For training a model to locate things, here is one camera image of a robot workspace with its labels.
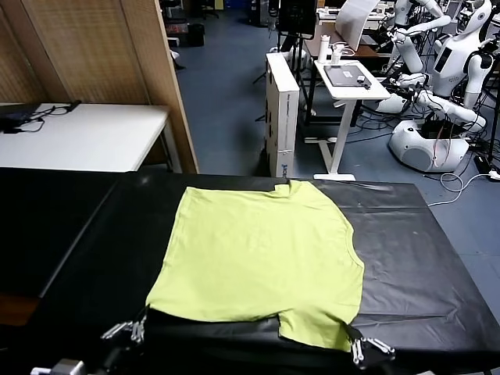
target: woven panel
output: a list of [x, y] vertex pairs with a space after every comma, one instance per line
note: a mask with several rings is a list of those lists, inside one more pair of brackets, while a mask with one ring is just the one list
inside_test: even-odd
[[117, 0], [23, 0], [72, 100], [148, 104]]
[[151, 103], [169, 106], [183, 171], [197, 173], [198, 162], [158, 4], [153, 0], [121, 0], [121, 3]]
[[0, 102], [47, 100], [0, 9]]

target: white table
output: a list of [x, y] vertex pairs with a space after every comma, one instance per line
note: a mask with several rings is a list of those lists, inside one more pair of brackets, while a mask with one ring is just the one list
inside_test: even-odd
[[[60, 104], [42, 104], [38, 111], [54, 105]], [[46, 116], [37, 133], [0, 133], [0, 167], [134, 171], [159, 136], [165, 151], [171, 150], [167, 120], [168, 109], [161, 106], [80, 104], [66, 115]]]
[[[338, 102], [334, 103], [335, 107], [344, 105], [344, 113], [338, 135], [336, 138], [328, 138], [327, 140], [308, 140], [307, 143], [317, 143], [320, 146], [321, 154], [327, 167], [329, 174], [315, 175], [315, 178], [323, 178], [328, 180], [354, 180], [354, 176], [350, 174], [338, 174], [338, 167], [341, 163], [342, 154], [344, 152], [345, 142], [351, 127], [352, 114], [354, 113], [355, 104], [358, 100], [378, 100], [388, 99], [391, 97], [389, 92], [380, 84], [380, 82], [365, 68], [359, 61], [355, 60], [341, 60], [341, 65], [357, 66], [365, 78], [370, 81], [371, 87], [369, 90], [364, 87], [335, 87], [332, 86], [330, 78], [325, 73], [325, 66], [331, 64], [322, 64], [317, 61], [314, 62], [320, 76], [327, 87], [328, 92], [333, 100]], [[335, 143], [333, 155], [328, 148], [329, 143]]]

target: humanoid robot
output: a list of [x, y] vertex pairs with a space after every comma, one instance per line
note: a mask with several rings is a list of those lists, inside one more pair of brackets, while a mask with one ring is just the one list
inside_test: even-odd
[[[491, 51], [496, 48], [491, 45], [496, 47], [498, 42], [480, 41], [480, 30], [491, 12], [491, 0], [467, 1], [459, 14], [456, 35], [436, 40], [431, 90], [423, 86], [429, 78], [426, 74], [402, 78], [415, 85], [407, 98], [433, 112], [425, 120], [402, 121], [394, 129], [389, 147], [404, 164], [423, 172], [452, 172], [469, 148], [463, 135], [477, 133], [486, 125], [473, 107], [493, 67]], [[461, 84], [466, 84], [463, 100], [452, 102], [452, 93]]]
[[[424, 8], [434, 19], [411, 26], [415, 22], [413, 13], [419, 7]], [[394, 26], [390, 27], [388, 34], [391, 35], [394, 47], [387, 65], [387, 71], [385, 72], [388, 75], [386, 83], [392, 82], [398, 88], [408, 88], [416, 84], [425, 84], [429, 80], [425, 73], [415, 74], [414, 76], [401, 74], [397, 80], [391, 78], [391, 76], [394, 75], [395, 71], [399, 71], [403, 64], [410, 74], [422, 71], [422, 59], [416, 50], [416, 46], [413, 44], [412, 37], [450, 24], [450, 16], [443, 13], [435, 0], [398, 0], [395, 3], [394, 18], [391, 19], [391, 22], [394, 23]], [[394, 114], [403, 112], [408, 104], [409, 101], [407, 98], [392, 92], [391, 98], [378, 102], [375, 106], [373, 106], [373, 103], [369, 103], [368, 106], [379, 113]]]

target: t-shirt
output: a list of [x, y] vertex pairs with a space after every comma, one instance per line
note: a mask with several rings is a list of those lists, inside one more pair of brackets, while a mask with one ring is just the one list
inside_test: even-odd
[[204, 322], [278, 316], [280, 336], [348, 351], [363, 262], [341, 210], [309, 182], [274, 191], [188, 187], [146, 304]]

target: black table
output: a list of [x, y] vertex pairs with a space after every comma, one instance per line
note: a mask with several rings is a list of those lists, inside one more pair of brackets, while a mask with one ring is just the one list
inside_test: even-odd
[[[153, 170], [127, 174], [42, 299], [16, 363], [51, 366], [63, 356], [95, 360], [99, 335], [141, 310], [187, 186], [269, 191], [279, 183], [286, 181]], [[366, 265], [356, 327], [395, 346], [396, 364], [406, 370], [474, 372], [500, 366], [500, 327], [413, 185], [314, 184], [352, 223], [355, 249]], [[152, 312], [145, 358], [151, 373], [207, 366], [232, 373], [255, 373], [255, 366], [272, 373], [291, 366], [310, 373], [353, 371], [349, 354], [281, 339], [277, 328], [276, 319], [215, 324]]]
[[120, 176], [0, 168], [0, 293], [41, 297]]

